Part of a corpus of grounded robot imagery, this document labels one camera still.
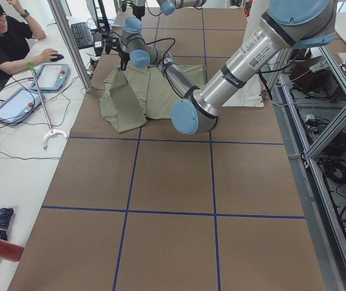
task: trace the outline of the folded black umbrella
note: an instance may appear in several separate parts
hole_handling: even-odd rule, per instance
[[[12,208],[0,208],[0,239],[7,240],[7,229],[10,225],[11,216],[14,214]]]

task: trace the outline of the black mouse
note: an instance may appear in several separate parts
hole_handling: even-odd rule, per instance
[[[54,55],[54,56],[56,56],[56,58],[50,59],[52,62],[57,62],[57,61],[59,61],[60,59],[63,59],[63,58],[64,58],[64,56],[63,56],[63,55],[60,55],[60,54],[57,54],[57,55]]]

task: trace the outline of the black keyboard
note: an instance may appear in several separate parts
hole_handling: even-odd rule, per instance
[[[71,24],[70,29],[76,39],[77,47],[79,50],[87,47],[93,47],[92,34],[86,22]]]

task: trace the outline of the white desk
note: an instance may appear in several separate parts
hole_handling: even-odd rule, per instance
[[[74,22],[78,22],[78,20],[69,19],[70,24]],[[46,28],[46,33],[46,39],[38,41],[33,46],[29,55],[37,55],[47,48],[56,49],[64,55],[64,59],[58,63],[66,63],[70,67],[70,76],[65,84],[66,87],[77,76],[76,69],[58,31],[57,25],[49,25]],[[94,55],[93,48],[84,49],[80,53],[85,65],[88,64],[90,58],[86,53]],[[27,71],[15,75],[14,78],[22,79],[31,76],[30,71]],[[23,85],[29,87],[30,81],[23,82]],[[18,88],[20,88],[19,84],[7,87],[0,93],[0,99],[8,98]],[[84,89],[80,79],[77,79],[64,92],[70,99],[67,113],[65,111],[68,100],[62,95],[59,95],[56,101],[46,103],[47,111],[53,125],[60,124],[64,114],[66,114],[64,123],[58,128],[65,130],[67,134],[69,134],[80,109],[84,98],[83,92]],[[56,94],[46,94],[46,98],[50,99]],[[28,122],[29,124],[46,122],[42,107],[38,107],[24,122]],[[23,158],[60,157],[67,141],[60,135],[51,137],[47,142],[47,150],[44,150],[42,140],[48,131],[49,128],[46,124],[19,124],[17,126],[3,127],[0,129],[0,151],[11,156]],[[10,228],[7,232],[10,242],[25,246],[57,164],[58,160],[32,159],[23,161],[21,159],[10,159],[0,154],[0,208],[12,207],[15,210]],[[17,266],[18,263],[0,260],[0,291],[7,290]]]

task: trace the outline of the khaki fabric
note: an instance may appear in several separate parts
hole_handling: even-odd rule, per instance
[[[150,119],[170,119],[173,105],[180,97],[156,67],[138,69],[129,65],[126,71],[115,67],[104,81],[106,89],[100,98],[101,116],[118,133],[136,129]],[[202,65],[181,65],[186,77],[202,88]]]

